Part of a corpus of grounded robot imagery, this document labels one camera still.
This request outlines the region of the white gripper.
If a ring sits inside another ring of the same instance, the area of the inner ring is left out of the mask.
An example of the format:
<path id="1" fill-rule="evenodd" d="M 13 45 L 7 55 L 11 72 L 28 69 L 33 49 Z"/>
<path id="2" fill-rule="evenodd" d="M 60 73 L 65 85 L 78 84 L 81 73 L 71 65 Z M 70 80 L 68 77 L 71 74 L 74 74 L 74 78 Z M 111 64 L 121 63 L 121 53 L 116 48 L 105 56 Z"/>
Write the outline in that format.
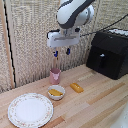
<path id="1" fill-rule="evenodd" d="M 50 48 L 75 45 L 79 42 L 80 35 L 63 35 L 60 31 L 50 31 L 47 33 L 47 46 Z M 58 50 L 55 50 L 54 57 L 58 57 Z M 70 55 L 71 49 L 67 48 L 66 54 Z"/>

